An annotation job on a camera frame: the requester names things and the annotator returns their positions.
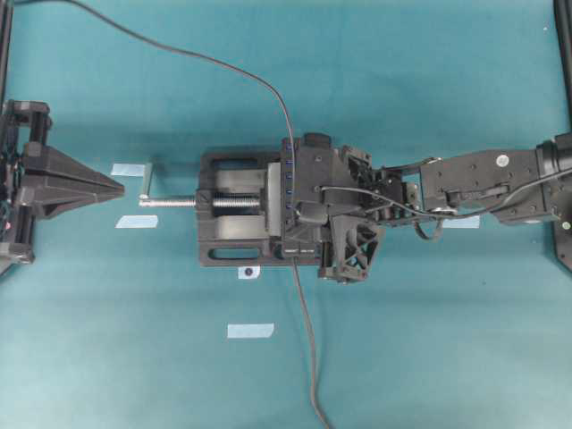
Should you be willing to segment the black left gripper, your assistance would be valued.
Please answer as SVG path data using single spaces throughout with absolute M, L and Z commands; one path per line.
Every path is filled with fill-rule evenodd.
M 8 100 L 1 113 L 1 263 L 26 265 L 34 261 L 32 250 L 36 216 L 47 220 L 65 212 L 124 196 L 124 187 L 67 156 L 43 145 L 52 126 L 48 104 Z M 29 139 L 19 149 L 20 128 L 29 128 Z M 102 186 L 90 192 L 71 189 L 31 188 L 20 190 L 26 173 Z

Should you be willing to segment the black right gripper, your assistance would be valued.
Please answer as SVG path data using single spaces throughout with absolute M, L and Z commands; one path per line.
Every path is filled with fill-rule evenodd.
M 415 184 L 404 181 L 419 170 L 419 164 L 375 169 L 371 156 L 360 149 L 334 147 L 331 137 L 322 133 L 302 137 L 296 150 L 296 209 L 322 206 L 334 213 L 358 209 L 355 216 L 341 214 L 330 219 L 331 238 L 323 244 L 320 279 L 364 281 L 385 237 L 385 229 L 375 222 L 422 220 L 388 201 L 419 210 L 419 191 Z M 358 193 L 358 188 L 381 196 Z

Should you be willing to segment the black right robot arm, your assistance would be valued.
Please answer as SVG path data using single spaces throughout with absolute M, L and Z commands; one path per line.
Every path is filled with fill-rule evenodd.
M 571 136 L 376 168 L 368 153 L 307 134 L 294 148 L 293 219 L 332 228 L 337 216 L 401 226 L 492 214 L 500 223 L 556 221 L 571 204 Z

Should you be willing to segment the blue tape strip under arm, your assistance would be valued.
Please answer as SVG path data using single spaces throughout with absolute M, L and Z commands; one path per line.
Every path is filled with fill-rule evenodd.
M 445 219 L 442 227 L 444 229 L 479 229 L 480 217 L 475 215 L 466 218 Z

